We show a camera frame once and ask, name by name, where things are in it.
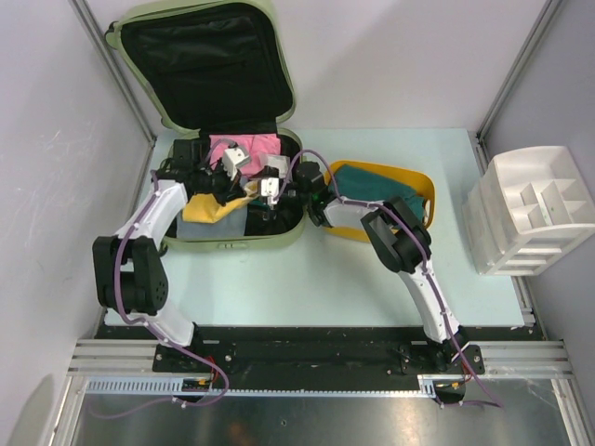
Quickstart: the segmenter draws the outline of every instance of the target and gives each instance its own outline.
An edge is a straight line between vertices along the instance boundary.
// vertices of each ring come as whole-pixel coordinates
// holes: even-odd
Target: yellow cloth
[[[221,206],[212,193],[199,193],[190,198],[182,211],[182,219],[191,223],[217,223],[231,211],[248,205],[254,198],[247,196],[237,198]]]

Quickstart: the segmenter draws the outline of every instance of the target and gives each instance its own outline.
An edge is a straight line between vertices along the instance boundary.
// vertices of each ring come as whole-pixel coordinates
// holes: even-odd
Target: metal floor panel
[[[73,444],[126,445],[453,445],[571,444],[549,380],[486,383],[506,404],[446,408],[426,399],[233,398],[210,408],[158,404],[112,421],[83,410]],[[466,400],[481,398],[472,385]],[[155,397],[86,395],[100,413]]]

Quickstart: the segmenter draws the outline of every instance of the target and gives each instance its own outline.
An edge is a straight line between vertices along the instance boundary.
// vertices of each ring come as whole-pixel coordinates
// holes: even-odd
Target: gray wall
[[[566,145],[595,196],[595,2],[568,0],[486,140],[491,154]],[[595,420],[595,237],[530,280],[548,333],[566,341]]]
[[[0,54],[0,444],[34,446],[149,148],[68,2],[3,1]]]

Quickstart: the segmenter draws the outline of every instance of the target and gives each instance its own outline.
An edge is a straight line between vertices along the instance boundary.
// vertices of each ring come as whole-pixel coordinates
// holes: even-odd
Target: white wall
[[[148,145],[67,1],[2,2],[0,54],[0,444],[33,446]]]
[[[88,1],[103,29],[143,3]],[[545,0],[273,3],[297,91],[291,126],[475,130]]]
[[[568,146],[595,197],[595,2],[566,2],[488,135],[492,154]],[[538,277],[537,306],[552,338],[563,338],[595,422],[595,237]]]

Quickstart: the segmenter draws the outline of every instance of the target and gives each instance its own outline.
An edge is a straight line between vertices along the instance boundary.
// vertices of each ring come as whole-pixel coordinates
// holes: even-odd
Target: folded clothing
[[[176,237],[181,240],[228,239],[242,237],[248,218],[248,208],[241,207],[230,212],[217,223],[191,223],[184,221],[182,213],[177,217]]]
[[[260,154],[281,154],[281,140],[274,133],[265,135],[211,135],[211,146],[220,139],[230,139],[245,148],[250,154],[250,163],[240,167],[240,172],[247,177],[251,177],[262,170],[263,165]],[[229,144],[225,141],[218,144],[211,153],[209,161],[211,165],[216,163],[228,148]]]
[[[235,209],[247,206],[252,200],[252,197],[237,198],[222,206],[212,193],[197,193],[184,207],[182,218],[189,223],[217,223]]]
[[[349,164],[343,164],[335,172],[335,180],[341,195],[353,200],[382,202],[401,197],[416,217],[424,221],[424,198],[406,184]]]

